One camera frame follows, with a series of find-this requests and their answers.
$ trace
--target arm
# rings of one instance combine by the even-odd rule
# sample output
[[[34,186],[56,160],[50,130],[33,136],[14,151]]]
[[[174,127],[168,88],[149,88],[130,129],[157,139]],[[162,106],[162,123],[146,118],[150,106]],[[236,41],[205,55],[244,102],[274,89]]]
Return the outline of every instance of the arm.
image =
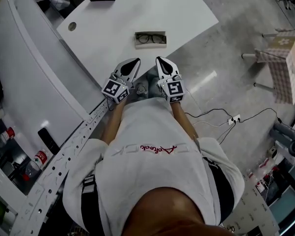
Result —
[[[121,123],[123,108],[126,105],[126,102],[127,99],[124,99],[122,102],[114,107],[112,116],[109,118],[108,124],[104,129],[101,140],[108,145],[115,139],[117,135]]]
[[[180,105],[180,102],[170,103],[170,106],[171,106],[174,118],[180,124],[180,126],[185,130],[185,132],[190,136],[190,138],[192,140],[194,140],[194,138],[198,138],[198,135],[194,127],[188,120],[185,112],[183,111]]]

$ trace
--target table leg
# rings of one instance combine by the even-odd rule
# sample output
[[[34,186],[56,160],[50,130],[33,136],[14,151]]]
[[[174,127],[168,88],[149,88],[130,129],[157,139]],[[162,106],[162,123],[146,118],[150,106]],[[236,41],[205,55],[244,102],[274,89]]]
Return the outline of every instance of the table leg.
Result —
[[[254,83],[253,86],[257,87],[257,88],[261,88],[263,90],[269,91],[269,92],[275,92],[274,88],[270,88],[268,86],[264,86],[262,84],[258,84],[258,83]]]
[[[277,33],[262,33],[262,37],[276,37]]]
[[[253,58],[253,59],[256,59],[256,56],[255,54],[250,54],[250,53],[243,53],[241,54],[241,58]]]

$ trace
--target white table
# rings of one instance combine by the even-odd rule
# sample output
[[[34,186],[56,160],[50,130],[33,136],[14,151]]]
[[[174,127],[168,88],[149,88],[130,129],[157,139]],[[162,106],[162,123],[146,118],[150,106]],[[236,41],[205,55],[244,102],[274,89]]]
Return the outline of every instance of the white table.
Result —
[[[71,22],[77,24],[69,31]],[[57,28],[100,86],[118,63],[140,58],[137,77],[218,23],[203,0],[116,0],[82,2]],[[167,47],[136,50],[136,31],[166,31]]]

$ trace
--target checkered tablecloth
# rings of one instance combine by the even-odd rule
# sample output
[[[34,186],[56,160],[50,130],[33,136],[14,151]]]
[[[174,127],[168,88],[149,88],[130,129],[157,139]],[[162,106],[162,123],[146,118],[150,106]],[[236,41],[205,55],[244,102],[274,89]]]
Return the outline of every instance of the checkered tablecloth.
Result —
[[[265,50],[255,50],[257,62],[267,62],[276,103],[295,104],[295,31],[281,31]]]

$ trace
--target black glasses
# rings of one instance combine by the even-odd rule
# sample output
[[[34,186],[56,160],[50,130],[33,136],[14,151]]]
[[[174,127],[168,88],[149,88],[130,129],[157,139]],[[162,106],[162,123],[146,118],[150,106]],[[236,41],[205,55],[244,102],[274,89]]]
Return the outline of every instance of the black glasses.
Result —
[[[160,34],[137,34],[136,39],[141,44],[146,44],[149,40],[152,40],[154,44],[164,44],[166,42],[166,36]]]

